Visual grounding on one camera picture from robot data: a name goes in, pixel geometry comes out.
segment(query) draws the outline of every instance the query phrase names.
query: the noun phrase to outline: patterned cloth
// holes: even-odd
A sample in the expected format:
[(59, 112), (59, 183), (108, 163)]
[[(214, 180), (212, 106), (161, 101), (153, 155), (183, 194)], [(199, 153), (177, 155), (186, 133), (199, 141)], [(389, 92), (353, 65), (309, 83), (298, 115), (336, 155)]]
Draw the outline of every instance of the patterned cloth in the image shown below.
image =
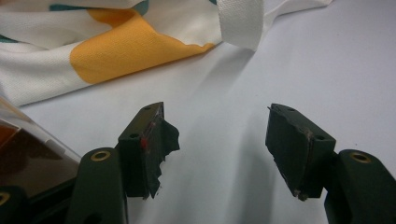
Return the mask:
[(286, 0), (266, 21), (263, 0), (0, 0), (0, 95), (29, 104), (223, 40), (255, 49), (277, 15), (330, 2)]

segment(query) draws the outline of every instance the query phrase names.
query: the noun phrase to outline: brass insert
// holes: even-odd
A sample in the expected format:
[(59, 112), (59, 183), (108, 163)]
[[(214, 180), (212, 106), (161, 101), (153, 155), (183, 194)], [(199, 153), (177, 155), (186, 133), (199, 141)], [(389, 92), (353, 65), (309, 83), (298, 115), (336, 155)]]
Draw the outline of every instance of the brass insert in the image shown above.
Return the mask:
[(11, 195), (8, 192), (0, 191), (0, 206), (5, 204)]
[(371, 159), (367, 157), (366, 155), (359, 153), (359, 152), (351, 152), (350, 157), (352, 157), (353, 160), (359, 161), (362, 163), (370, 163)]
[(110, 157), (109, 151), (98, 151), (98, 152), (93, 153), (93, 155), (91, 155), (91, 160), (92, 161), (104, 161), (109, 157)]

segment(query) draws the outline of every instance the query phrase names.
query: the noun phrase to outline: clear plastic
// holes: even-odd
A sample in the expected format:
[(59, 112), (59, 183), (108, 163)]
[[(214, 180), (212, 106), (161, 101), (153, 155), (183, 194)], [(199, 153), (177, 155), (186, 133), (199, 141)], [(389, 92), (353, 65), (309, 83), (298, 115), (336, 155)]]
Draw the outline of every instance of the clear plastic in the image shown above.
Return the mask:
[(80, 157), (0, 96), (0, 186), (28, 197), (77, 175)]

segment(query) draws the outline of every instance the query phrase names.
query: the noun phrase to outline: white fabric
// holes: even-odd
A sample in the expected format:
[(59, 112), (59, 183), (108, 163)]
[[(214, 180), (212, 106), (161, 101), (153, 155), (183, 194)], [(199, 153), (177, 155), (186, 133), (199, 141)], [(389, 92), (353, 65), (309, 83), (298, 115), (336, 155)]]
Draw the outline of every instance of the white fabric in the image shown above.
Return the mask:
[(274, 19), (282, 14), (325, 7), (332, 0), (285, 0), (264, 14), (264, 5), (273, 6), (275, 0), (219, 0), (219, 20), (223, 41), (256, 50)]
[(46, 11), (48, 5), (60, 4), (76, 7), (130, 8), (143, 0), (3, 0), (0, 1), (4, 11)]
[[(0, 50), (0, 92), (14, 105), (24, 105), (87, 87), (88, 83), (81, 80), (69, 62), (70, 51), (77, 44), (42, 51), (27, 44), (19, 45), (18, 52)], [(0, 49), (11, 45), (0, 43)]]
[(150, 0), (144, 18), (159, 33), (186, 45), (221, 42), (218, 8), (208, 0)]
[(262, 38), (263, 0), (219, 0), (222, 39), (230, 44), (255, 50)]
[(76, 43), (110, 30), (86, 10), (2, 12), (0, 34), (45, 49)]

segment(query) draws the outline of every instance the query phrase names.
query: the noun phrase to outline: white surface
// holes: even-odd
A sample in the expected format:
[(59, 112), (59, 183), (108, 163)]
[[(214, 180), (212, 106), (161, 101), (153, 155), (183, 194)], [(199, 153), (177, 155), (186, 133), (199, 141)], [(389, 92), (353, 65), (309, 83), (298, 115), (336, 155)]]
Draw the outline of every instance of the white surface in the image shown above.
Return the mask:
[(271, 103), (301, 111), (336, 151), (376, 155), (396, 176), (396, 2), (334, 1), (279, 17), (255, 54), (205, 55), (22, 108), (79, 154), (114, 147), (137, 111), (164, 101), (181, 150), (131, 223), (327, 223), (320, 200), (293, 198), (264, 144)]

